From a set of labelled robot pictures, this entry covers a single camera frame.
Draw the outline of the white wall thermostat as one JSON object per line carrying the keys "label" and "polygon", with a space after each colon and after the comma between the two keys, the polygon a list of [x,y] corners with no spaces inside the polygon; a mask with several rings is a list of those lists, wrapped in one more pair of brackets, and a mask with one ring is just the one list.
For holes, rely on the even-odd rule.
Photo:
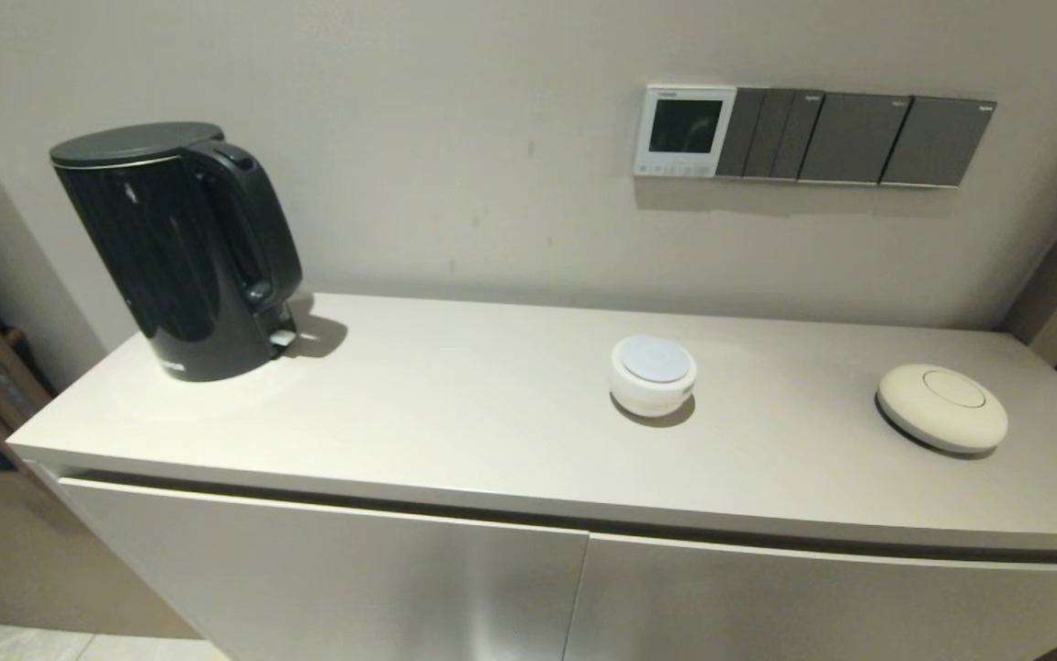
{"label": "white wall thermostat", "polygon": [[633,175],[716,176],[737,96],[734,86],[649,84]]}

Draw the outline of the light grey sideboard cabinet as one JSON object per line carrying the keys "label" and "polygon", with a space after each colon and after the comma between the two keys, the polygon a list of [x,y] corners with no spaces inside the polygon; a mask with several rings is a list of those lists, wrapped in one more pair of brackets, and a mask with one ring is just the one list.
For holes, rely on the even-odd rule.
{"label": "light grey sideboard cabinet", "polygon": [[[217,382],[168,377],[133,336],[10,444],[82,520],[59,478],[590,538],[1057,565],[1057,373],[1010,336],[328,294],[304,306],[284,355]],[[696,357],[675,414],[635,417],[611,394],[611,350],[635,335]],[[902,364],[985,385],[1009,414],[1001,446],[947,454],[886,421],[876,389]]]}

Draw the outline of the small white round speaker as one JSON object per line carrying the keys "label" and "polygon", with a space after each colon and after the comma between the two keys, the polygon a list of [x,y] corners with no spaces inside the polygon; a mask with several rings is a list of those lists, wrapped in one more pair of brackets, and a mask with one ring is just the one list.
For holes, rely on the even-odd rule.
{"label": "small white round speaker", "polygon": [[675,414],[692,397],[697,380],[696,357],[671,339],[627,336],[611,350],[609,390],[635,417]]}

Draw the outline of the black electric kettle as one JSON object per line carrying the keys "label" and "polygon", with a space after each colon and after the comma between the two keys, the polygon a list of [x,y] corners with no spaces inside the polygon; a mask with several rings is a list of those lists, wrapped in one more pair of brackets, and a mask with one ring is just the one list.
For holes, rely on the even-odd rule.
{"label": "black electric kettle", "polygon": [[304,272],[267,171],[214,124],[96,131],[49,153],[169,377],[231,379],[296,341]]}

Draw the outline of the cream flat round device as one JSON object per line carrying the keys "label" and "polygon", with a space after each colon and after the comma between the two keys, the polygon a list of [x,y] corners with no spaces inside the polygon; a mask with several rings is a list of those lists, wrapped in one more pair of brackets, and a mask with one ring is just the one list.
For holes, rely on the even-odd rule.
{"label": "cream flat round device", "polygon": [[947,454],[990,454],[1009,435],[1003,403],[981,382],[940,365],[890,369],[880,377],[875,402],[907,438]]}

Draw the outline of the grey triple wall switch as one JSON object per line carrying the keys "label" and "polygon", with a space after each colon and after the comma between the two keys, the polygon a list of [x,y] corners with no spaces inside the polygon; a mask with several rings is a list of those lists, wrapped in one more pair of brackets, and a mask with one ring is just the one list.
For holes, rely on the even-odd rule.
{"label": "grey triple wall switch", "polygon": [[822,89],[737,88],[715,176],[797,180],[824,104]]}

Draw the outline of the grey single wall switch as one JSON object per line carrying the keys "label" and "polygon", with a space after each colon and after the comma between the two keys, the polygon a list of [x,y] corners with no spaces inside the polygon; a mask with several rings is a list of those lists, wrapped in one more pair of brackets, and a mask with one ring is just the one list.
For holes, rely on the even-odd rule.
{"label": "grey single wall switch", "polygon": [[878,184],[960,187],[996,108],[994,100],[915,96]]}
{"label": "grey single wall switch", "polygon": [[800,183],[877,185],[913,97],[827,93]]}

